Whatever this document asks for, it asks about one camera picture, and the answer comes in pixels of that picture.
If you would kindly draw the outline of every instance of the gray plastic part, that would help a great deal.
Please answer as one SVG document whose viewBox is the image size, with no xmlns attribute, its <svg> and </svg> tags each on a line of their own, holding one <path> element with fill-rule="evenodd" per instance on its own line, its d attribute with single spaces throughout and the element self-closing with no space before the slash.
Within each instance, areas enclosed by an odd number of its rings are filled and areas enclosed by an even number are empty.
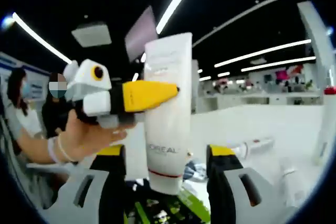
<svg viewBox="0 0 336 224">
<path fill-rule="evenodd" d="M 280 213 L 289 212 L 278 194 L 267 180 L 252 168 L 226 170 L 224 174 L 230 184 L 236 207 L 236 223 L 285 223 L 279 222 Z M 241 178 L 246 175 L 257 192 L 260 203 L 251 206 Z"/>
<path fill-rule="evenodd" d="M 108 172 L 81 169 L 72 173 L 67 182 L 59 189 L 56 202 L 40 214 L 50 224 L 98 224 L 99 202 Z M 92 179 L 83 207 L 77 206 L 88 179 Z"/>
</svg>

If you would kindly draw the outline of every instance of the wristband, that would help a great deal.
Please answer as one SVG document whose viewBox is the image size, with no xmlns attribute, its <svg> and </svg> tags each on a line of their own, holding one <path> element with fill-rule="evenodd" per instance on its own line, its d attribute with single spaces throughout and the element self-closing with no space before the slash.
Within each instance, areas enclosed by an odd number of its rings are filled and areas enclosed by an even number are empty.
<svg viewBox="0 0 336 224">
<path fill-rule="evenodd" d="M 58 135 L 58 139 L 57 139 L 57 143 L 58 143 L 58 147 L 60 149 L 60 151 L 62 152 L 63 156 L 71 162 L 76 162 L 76 160 L 74 160 L 73 158 L 69 157 L 69 155 L 64 151 L 63 147 L 62 147 L 62 142 L 61 142 L 61 133 Z"/>
<path fill-rule="evenodd" d="M 60 162 L 60 161 L 58 160 L 58 158 L 56 157 L 55 152 L 54 152 L 54 143 L 55 143 L 55 139 L 56 139 L 56 138 L 57 138 L 57 137 L 54 136 L 54 137 L 51 137 L 51 138 L 48 139 L 48 153 L 49 153 L 49 156 L 51 157 L 51 159 L 52 159 L 55 163 L 57 163 L 57 164 L 62 164 L 62 162 Z"/>
</svg>

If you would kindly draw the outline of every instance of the white robot head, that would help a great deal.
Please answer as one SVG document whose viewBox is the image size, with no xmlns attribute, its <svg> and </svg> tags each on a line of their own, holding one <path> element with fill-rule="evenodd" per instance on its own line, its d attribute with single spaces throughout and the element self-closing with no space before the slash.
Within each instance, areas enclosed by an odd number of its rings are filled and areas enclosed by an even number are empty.
<svg viewBox="0 0 336 224">
<path fill-rule="evenodd" d="M 71 80 L 67 87 L 67 100 L 82 100 L 87 94 L 112 88 L 109 72 L 104 65 L 86 59 L 77 69 L 77 72 L 71 75 L 69 72 L 76 70 L 75 65 L 76 62 L 72 62 L 64 70 L 64 74 Z"/>
</svg>

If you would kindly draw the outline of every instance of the ceiling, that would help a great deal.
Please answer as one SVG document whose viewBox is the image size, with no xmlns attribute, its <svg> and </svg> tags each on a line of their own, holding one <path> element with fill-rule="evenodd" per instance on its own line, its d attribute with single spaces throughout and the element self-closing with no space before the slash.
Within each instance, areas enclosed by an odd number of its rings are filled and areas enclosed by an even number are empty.
<svg viewBox="0 0 336 224">
<path fill-rule="evenodd" d="M 81 62 L 90 58 L 106 65 L 111 77 L 132 79 L 141 62 L 129 62 L 124 37 L 141 13 L 151 5 L 156 22 L 171 0 L 3 0 L 0 16 L 16 12 L 39 36 L 62 54 Z M 192 32 L 197 41 L 215 27 L 265 0 L 182 0 L 160 37 Z M 306 39 L 296 4 L 305 0 L 280 0 L 264 6 L 221 29 L 193 48 L 201 76 L 239 74 L 252 59 L 219 68 L 214 64 L 262 49 Z M 323 21 L 336 27 L 330 0 L 312 0 Z M 112 44 L 82 48 L 71 31 L 79 25 L 103 21 Z M 62 72 L 65 62 L 34 41 L 17 24 L 0 33 L 0 51 L 47 71 Z M 306 45 L 263 55 L 267 63 L 307 56 Z"/>
</svg>

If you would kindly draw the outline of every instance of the blue face mask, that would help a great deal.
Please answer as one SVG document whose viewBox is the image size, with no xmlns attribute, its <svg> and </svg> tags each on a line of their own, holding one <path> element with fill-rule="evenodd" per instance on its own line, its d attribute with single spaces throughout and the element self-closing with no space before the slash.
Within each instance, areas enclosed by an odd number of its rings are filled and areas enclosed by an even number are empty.
<svg viewBox="0 0 336 224">
<path fill-rule="evenodd" d="M 30 86 L 26 81 L 23 81 L 21 87 L 21 96 L 22 98 L 27 98 L 30 94 Z"/>
</svg>

